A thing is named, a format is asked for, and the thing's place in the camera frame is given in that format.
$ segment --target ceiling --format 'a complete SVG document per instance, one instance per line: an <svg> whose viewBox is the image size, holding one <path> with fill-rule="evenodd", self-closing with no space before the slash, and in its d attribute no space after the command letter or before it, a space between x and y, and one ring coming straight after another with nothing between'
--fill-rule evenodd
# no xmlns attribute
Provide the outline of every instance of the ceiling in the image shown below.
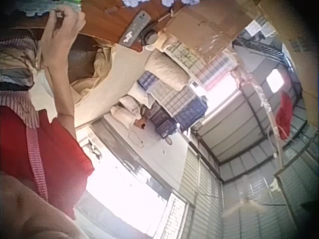
<svg viewBox="0 0 319 239"><path fill-rule="evenodd" d="M243 47L235 47L235 50L262 86L273 112L276 113L280 106L280 94L272 93L266 78L272 70L285 71L286 67L263 56L251 54ZM295 88L291 84L291 77L287 75L281 89L289 94L293 102L296 99L297 87L296 84L294 86ZM242 92L238 90L237 97L232 102L199 128L197 137L204 141L206 148L210 148L222 164L265 138L269 125L259 97L252 86L246 85L243 86Z"/></svg>

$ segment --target cardboard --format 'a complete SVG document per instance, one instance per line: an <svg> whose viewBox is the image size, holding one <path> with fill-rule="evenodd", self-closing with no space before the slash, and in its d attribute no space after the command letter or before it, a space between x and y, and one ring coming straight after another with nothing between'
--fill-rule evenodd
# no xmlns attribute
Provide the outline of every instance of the cardboard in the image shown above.
<svg viewBox="0 0 319 239"><path fill-rule="evenodd" d="M286 46L303 88L308 123L318 127L318 49L315 41L286 0L261 0L258 8Z"/></svg>
<svg viewBox="0 0 319 239"><path fill-rule="evenodd" d="M183 7L165 30L210 62L251 21L236 0L201 0Z"/></svg>

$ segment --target sack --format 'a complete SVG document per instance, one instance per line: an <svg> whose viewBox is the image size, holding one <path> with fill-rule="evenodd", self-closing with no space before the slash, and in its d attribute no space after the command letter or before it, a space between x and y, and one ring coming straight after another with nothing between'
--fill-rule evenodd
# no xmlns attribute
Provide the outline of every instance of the sack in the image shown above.
<svg viewBox="0 0 319 239"><path fill-rule="evenodd" d="M154 74L176 91L181 91L189 81L189 75L157 49L151 53L145 65L145 70Z"/></svg>
<svg viewBox="0 0 319 239"><path fill-rule="evenodd" d="M113 106L110 109L111 115L118 122L124 124L126 128L131 128L136 120L135 116L132 115L127 109L120 106Z"/></svg>
<svg viewBox="0 0 319 239"><path fill-rule="evenodd" d="M132 96L124 96L119 100L124 108L126 108L137 120L141 118L141 108Z"/></svg>
<svg viewBox="0 0 319 239"><path fill-rule="evenodd" d="M137 82L135 82L128 92L129 96L132 96L140 104L145 105L147 108L151 108L155 102L153 96L148 94Z"/></svg>

